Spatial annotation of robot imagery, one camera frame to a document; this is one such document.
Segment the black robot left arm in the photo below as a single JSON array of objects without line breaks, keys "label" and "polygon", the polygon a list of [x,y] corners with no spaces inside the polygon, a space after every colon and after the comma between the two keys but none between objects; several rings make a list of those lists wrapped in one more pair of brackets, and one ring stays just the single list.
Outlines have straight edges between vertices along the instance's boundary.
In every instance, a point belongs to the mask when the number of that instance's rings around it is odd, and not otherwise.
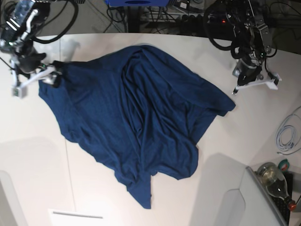
[{"label": "black robot left arm", "polygon": [[[213,12],[224,8],[226,22],[233,28],[234,38],[229,46],[218,44],[211,35],[209,18]],[[258,85],[266,85],[277,90],[282,80],[276,72],[268,69],[268,58],[277,51],[272,50],[272,36],[264,21],[264,11],[257,0],[217,0],[211,4],[203,15],[203,28],[210,42],[221,51],[229,51],[237,64],[233,76],[237,84],[232,94],[239,90]]]}]

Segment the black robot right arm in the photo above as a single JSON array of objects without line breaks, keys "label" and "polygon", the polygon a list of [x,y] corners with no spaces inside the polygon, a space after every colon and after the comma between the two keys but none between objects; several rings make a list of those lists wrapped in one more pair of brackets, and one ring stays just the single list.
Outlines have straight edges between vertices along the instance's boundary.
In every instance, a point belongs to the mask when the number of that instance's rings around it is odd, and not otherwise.
[{"label": "black robot right arm", "polygon": [[54,61],[45,64],[46,53],[38,53],[34,42],[50,44],[59,40],[74,25],[79,7],[76,1],[70,3],[74,14],[66,28],[50,40],[40,40],[36,34],[45,26],[50,13],[50,0],[20,0],[7,13],[3,30],[0,33],[0,51],[10,55],[8,64],[13,76],[12,94],[23,98],[27,87],[36,81],[42,81],[57,88],[61,80],[61,63]]}]

